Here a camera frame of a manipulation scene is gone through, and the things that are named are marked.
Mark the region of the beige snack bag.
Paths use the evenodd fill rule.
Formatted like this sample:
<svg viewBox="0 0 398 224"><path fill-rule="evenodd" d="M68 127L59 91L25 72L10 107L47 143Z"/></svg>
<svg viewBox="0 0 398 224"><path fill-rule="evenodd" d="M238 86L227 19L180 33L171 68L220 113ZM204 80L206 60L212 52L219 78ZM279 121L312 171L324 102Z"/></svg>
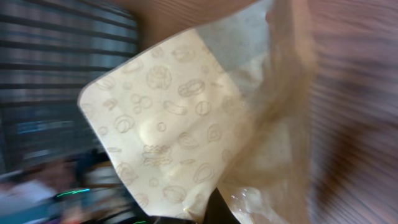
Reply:
<svg viewBox="0 0 398 224"><path fill-rule="evenodd" d="M82 89L78 106L150 216L309 223L308 2L259 1L187 29Z"/></svg>

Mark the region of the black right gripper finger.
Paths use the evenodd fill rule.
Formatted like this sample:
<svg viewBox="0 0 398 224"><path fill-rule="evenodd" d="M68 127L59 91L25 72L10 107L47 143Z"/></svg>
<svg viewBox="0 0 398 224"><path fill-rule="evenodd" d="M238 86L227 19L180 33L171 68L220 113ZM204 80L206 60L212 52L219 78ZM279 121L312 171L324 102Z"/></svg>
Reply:
<svg viewBox="0 0 398 224"><path fill-rule="evenodd" d="M240 224L218 189L210 195L203 224Z"/></svg>

